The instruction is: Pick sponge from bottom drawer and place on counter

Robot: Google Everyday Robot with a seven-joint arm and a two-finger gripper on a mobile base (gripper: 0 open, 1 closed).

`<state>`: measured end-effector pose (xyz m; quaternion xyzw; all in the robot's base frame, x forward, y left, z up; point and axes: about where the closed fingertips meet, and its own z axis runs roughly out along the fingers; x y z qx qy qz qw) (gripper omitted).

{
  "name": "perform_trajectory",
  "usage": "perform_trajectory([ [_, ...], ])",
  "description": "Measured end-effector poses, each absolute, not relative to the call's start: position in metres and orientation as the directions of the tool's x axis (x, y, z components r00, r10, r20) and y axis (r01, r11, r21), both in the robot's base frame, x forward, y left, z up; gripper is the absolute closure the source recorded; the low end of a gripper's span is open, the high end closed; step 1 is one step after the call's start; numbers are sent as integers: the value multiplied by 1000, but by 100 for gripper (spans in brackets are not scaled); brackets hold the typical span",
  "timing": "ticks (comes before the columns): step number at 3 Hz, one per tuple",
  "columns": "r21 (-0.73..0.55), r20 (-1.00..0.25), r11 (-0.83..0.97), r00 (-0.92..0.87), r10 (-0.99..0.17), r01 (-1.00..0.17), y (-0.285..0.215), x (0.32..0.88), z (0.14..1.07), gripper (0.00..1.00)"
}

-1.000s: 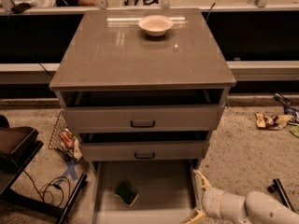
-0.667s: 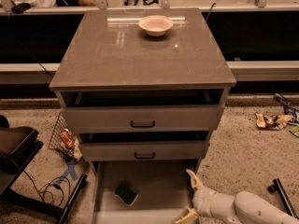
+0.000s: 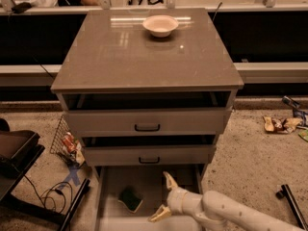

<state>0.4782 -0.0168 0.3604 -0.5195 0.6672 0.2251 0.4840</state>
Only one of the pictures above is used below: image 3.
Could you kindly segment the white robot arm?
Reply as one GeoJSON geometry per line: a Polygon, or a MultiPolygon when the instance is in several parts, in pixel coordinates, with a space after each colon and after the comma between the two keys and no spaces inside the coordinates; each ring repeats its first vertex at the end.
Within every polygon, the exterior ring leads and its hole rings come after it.
{"type": "Polygon", "coordinates": [[[164,171],[167,181],[167,205],[148,219],[157,222],[172,215],[189,216],[210,231],[223,231],[231,221],[245,231],[305,231],[283,220],[247,207],[225,194],[207,191],[204,194],[189,192],[178,186],[174,178],[164,171]]]}

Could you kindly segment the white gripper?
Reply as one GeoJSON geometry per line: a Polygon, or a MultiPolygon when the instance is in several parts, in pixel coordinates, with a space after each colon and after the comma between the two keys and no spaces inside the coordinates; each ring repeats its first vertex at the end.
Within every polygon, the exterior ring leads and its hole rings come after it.
{"type": "Polygon", "coordinates": [[[167,206],[161,205],[158,210],[148,218],[149,222],[157,222],[169,218],[171,213],[174,215],[194,217],[203,211],[201,194],[189,192],[178,187],[174,178],[167,171],[164,171],[163,175],[166,178],[167,189],[170,191],[167,196],[167,206]]]}

